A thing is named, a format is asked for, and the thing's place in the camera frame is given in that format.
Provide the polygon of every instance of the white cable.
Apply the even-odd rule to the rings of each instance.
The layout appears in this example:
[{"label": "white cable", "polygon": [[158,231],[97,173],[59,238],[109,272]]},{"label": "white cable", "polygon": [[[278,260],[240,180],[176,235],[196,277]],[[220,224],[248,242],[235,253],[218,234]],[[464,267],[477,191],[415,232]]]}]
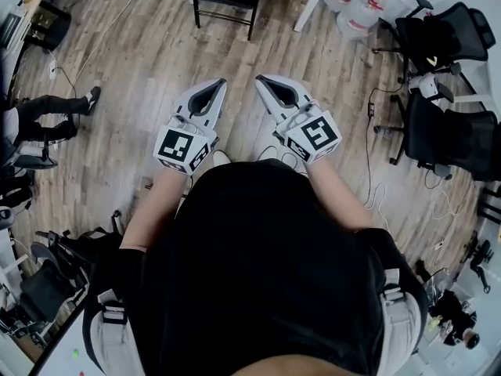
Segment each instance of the white cable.
[{"label": "white cable", "polygon": [[[435,216],[435,207],[437,206],[438,197],[440,197],[440,195],[442,195],[442,194],[445,196],[445,201],[447,202],[447,206],[449,207],[449,210],[444,215],[442,215],[440,217],[436,217]],[[433,217],[433,220],[442,220],[444,217],[446,217],[448,215],[452,215],[452,217],[456,217],[456,216],[459,216],[461,213],[463,213],[465,208],[466,208],[466,205],[463,206],[463,209],[461,209],[461,211],[459,211],[460,208],[457,208],[457,211],[453,211],[451,204],[449,202],[449,196],[444,191],[440,191],[440,193],[438,193],[438,195],[435,197],[435,199],[433,201],[433,209],[431,210],[431,216]]]},{"label": "white cable", "polygon": [[13,240],[14,242],[17,242],[18,244],[20,244],[20,245],[23,247],[23,249],[26,251],[28,258],[29,258],[29,259],[30,259],[30,260],[31,260],[31,261],[32,261],[35,265],[37,264],[37,263],[36,263],[36,261],[34,261],[34,260],[33,260],[33,257],[31,256],[31,251],[30,251],[30,250],[26,247],[26,245],[25,245],[25,244],[23,244],[21,241],[17,240],[17,239],[16,239],[16,238],[14,238],[14,237],[10,237],[10,239],[11,239],[11,240]]},{"label": "white cable", "polygon": [[386,223],[386,230],[390,233],[390,226],[388,225],[388,221],[386,220],[386,217],[384,217],[383,212],[381,211],[381,205],[383,204],[384,197],[386,197],[386,186],[383,183],[377,184],[376,189],[374,190],[373,203],[370,204],[369,207],[366,207],[366,209],[371,210],[374,207],[374,205],[376,204],[377,190],[379,189],[380,186],[383,187],[384,192],[383,192],[383,196],[382,196],[381,200],[379,201],[379,204],[377,204],[377,211],[379,213],[379,216],[381,216],[383,218],[384,222]]},{"label": "white cable", "polygon": [[129,4],[131,4],[131,2],[132,2],[132,0],[129,0],[127,2],[127,4],[125,5],[125,7],[118,13],[118,15],[111,22],[111,24],[108,26],[108,28],[101,34],[101,39],[98,40],[98,42],[96,43],[96,46],[94,46],[94,49],[92,49],[91,53],[88,55],[87,60],[84,62],[84,65],[81,67],[80,71],[78,72],[77,77],[74,79],[73,85],[77,84],[77,80],[79,79],[79,77],[81,75],[81,72],[84,70],[84,68],[87,65],[88,61],[91,59],[92,55],[96,52],[97,48],[99,47],[99,45],[103,41],[104,35],[110,30],[110,28],[115,24],[115,22],[117,22],[118,18],[120,18],[120,16],[122,15],[122,13],[127,9],[127,7],[129,6]]}]

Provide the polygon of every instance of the mesh chair back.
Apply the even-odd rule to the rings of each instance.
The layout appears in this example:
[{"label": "mesh chair back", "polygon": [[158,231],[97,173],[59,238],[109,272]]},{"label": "mesh chair back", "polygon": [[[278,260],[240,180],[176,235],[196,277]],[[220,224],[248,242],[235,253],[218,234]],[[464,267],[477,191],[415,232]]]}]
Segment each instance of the mesh chair back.
[{"label": "mesh chair back", "polygon": [[70,281],[45,260],[33,276],[21,282],[20,304],[35,322],[52,322],[65,300],[75,294]]},{"label": "mesh chair back", "polygon": [[478,11],[477,9],[470,9],[470,14],[475,22],[478,34],[484,43],[484,47],[486,49],[490,49],[496,44],[496,38],[494,37],[492,29],[487,22],[487,18],[485,18],[482,11]]},{"label": "mesh chair back", "polygon": [[496,116],[491,111],[479,113],[445,112],[444,148],[450,165],[464,168],[477,181],[491,181],[495,141],[499,133]]},{"label": "mesh chair back", "polygon": [[[433,39],[433,45],[436,44],[437,56],[447,56],[451,62],[461,59],[487,61],[488,44],[482,37],[489,42],[488,24],[483,15],[482,22],[479,13],[476,10],[472,15],[464,3],[459,2],[437,16],[424,17],[426,34]],[[475,24],[474,18],[481,21],[480,26]]]}]

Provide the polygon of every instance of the black t-shirt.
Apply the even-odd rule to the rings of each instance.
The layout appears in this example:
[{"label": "black t-shirt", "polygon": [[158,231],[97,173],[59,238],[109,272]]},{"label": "black t-shirt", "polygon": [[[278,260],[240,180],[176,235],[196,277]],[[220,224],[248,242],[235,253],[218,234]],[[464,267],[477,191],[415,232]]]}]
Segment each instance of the black t-shirt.
[{"label": "black t-shirt", "polygon": [[113,287],[146,374],[229,375],[286,354],[375,374],[384,269],[397,267],[425,320],[424,290],[386,231],[344,232],[303,175],[265,162],[228,164],[200,178],[147,253],[102,258],[84,336],[95,359],[88,326],[97,294]]}]

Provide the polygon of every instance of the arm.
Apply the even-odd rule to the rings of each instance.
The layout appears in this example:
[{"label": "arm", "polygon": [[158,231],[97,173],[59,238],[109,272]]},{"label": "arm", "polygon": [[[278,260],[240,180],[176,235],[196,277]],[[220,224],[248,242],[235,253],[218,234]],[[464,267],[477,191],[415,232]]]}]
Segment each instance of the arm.
[{"label": "arm", "polygon": [[306,170],[316,196],[340,226],[350,231],[374,227],[369,212],[325,157]]},{"label": "arm", "polygon": [[146,251],[158,240],[178,209],[186,175],[166,169],[139,205],[125,231],[120,248]]}]

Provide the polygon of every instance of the backpack strap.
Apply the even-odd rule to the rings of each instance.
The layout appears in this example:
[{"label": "backpack strap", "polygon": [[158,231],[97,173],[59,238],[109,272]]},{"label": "backpack strap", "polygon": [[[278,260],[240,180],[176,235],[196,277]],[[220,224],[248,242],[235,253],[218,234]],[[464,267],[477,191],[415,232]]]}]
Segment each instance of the backpack strap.
[{"label": "backpack strap", "polygon": [[131,323],[113,290],[98,296],[102,310],[91,322],[91,343],[106,376],[144,376]]},{"label": "backpack strap", "polygon": [[398,286],[398,269],[385,273],[386,284],[380,295],[384,336],[377,376],[392,376],[407,362],[421,330],[420,308],[416,299]]}]

